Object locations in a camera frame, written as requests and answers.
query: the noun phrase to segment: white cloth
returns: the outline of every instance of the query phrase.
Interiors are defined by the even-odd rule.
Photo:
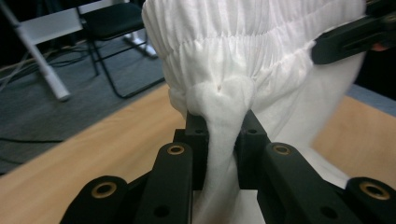
[[[324,31],[358,19],[362,0],[147,0],[143,19],[163,60],[172,106],[208,126],[205,185],[193,223],[263,223],[255,192],[238,189],[233,145],[252,109],[272,141],[297,147],[326,179],[347,176],[309,148],[353,80],[354,57],[313,66]]]

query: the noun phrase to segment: brass insert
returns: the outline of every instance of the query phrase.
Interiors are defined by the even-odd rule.
[[[359,184],[359,187],[361,188],[361,191],[372,198],[383,201],[390,199],[389,193],[374,183],[364,181]]]
[[[103,182],[92,189],[91,195],[93,198],[103,199],[112,195],[117,189],[117,185],[113,182]]]
[[[184,152],[184,147],[183,146],[171,146],[168,148],[167,151],[171,155],[180,155],[181,153]]]
[[[392,15],[388,15],[385,20],[387,22],[395,22],[396,21],[396,15],[392,14]]]
[[[366,5],[371,5],[378,2],[378,0],[366,0]]]
[[[291,150],[288,147],[284,146],[274,146],[273,150],[280,155],[288,156],[291,153]]]

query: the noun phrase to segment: fabric fold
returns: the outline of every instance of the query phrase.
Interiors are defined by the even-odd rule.
[[[360,58],[335,65],[349,71],[347,78],[330,78],[342,81],[328,90],[316,86],[317,73],[321,80],[330,73],[312,64],[310,49],[317,36],[360,18],[363,10],[361,0],[145,2],[144,23],[163,60],[171,104],[184,117],[187,111],[203,116],[209,130],[205,185],[195,197],[193,223],[263,223],[252,200],[255,192],[238,189],[233,159],[233,144],[249,109],[271,140],[301,147],[322,176],[347,178],[309,141],[355,76]],[[299,127],[298,120],[310,125]],[[292,138],[295,132],[306,136]]]

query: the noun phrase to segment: chair leg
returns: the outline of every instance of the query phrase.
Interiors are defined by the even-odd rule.
[[[165,81],[165,79],[164,79],[163,77],[161,77],[161,78],[159,78],[159,79],[157,79],[157,80],[155,80],[155,81],[149,83],[148,85],[146,85],[146,86],[144,86],[144,87],[142,87],[142,88],[139,88],[139,89],[136,90],[136,91],[132,91],[132,92],[130,92],[130,93],[128,93],[128,94],[123,95],[123,94],[119,93],[119,91],[117,90],[116,85],[115,85],[115,82],[114,82],[113,78],[111,77],[110,73],[108,72],[107,67],[106,67],[106,65],[105,65],[105,62],[104,62],[104,60],[103,60],[103,57],[102,57],[102,55],[100,54],[99,49],[96,47],[96,44],[94,43],[94,41],[92,41],[92,46],[93,46],[93,49],[94,49],[94,51],[95,51],[95,53],[96,53],[96,55],[97,55],[97,57],[98,57],[97,62],[99,62],[99,63],[102,65],[102,68],[103,68],[103,70],[105,71],[105,75],[106,75],[106,77],[107,77],[107,80],[108,80],[108,82],[110,83],[111,89],[112,89],[112,90],[114,91],[114,93],[115,93],[118,97],[120,97],[121,99],[131,98],[131,97],[137,95],[138,93],[140,93],[140,92],[142,92],[142,91],[145,91],[145,90],[148,90],[149,88],[154,87],[155,85],[160,84],[160,83],[162,83],[162,82]]]
[[[93,56],[93,52],[92,52],[92,42],[91,40],[87,39],[87,46],[88,46],[88,53],[90,54],[90,58],[91,58],[91,62],[93,65],[93,69],[95,70],[95,75],[99,76],[99,70],[98,70],[98,66],[96,65],[96,60]]]

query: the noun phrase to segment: cable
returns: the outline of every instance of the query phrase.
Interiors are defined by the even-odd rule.
[[[70,60],[65,60],[65,61],[60,61],[60,62],[56,62],[56,63],[50,63],[51,61],[54,61],[64,55],[67,55],[69,53],[79,53],[79,57],[75,58],[75,59],[70,59]],[[88,57],[88,53],[86,49],[82,49],[82,48],[72,48],[72,49],[64,49],[61,50],[60,52],[57,52],[56,55],[49,59],[49,64],[54,66],[54,67],[64,67],[73,63],[78,63],[81,62],[82,60],[84,60],[85,58]]]
[[[9,159],[1,157],[1,156],[0,156],[0,161],[4,161],[4,162],[7,162],[7,163],[16,164],[16,165],[24,164],[24,162],[9,160]]]
[[[23,55],[21,61],[18,63],[18,65],[17,65],[17,67],[14,69],[14,71],[12,71],[12,73],[11,73],[10,75],[8,75],[8,76],[6,76],[5,78],[3,78],[3,79],[5,79],[5,81],[3,81],[3,83],[2,83],[1,86],[0,86],[0,92],[6,87],[6,85],[8,84],[8,82],[9,82],[15,75],[17,75],[17,74],[20,72],[21,68],[23,67],[23,65],[24,65],[25,62],[26,62],[27,56],[29,56],[29,52],[26,52],[26,53]]]
[[[64,140],[21,140],[0,137],[0,141],[12,142],[12,143],[23,143],[23,144],[57,144],[62,143]]]

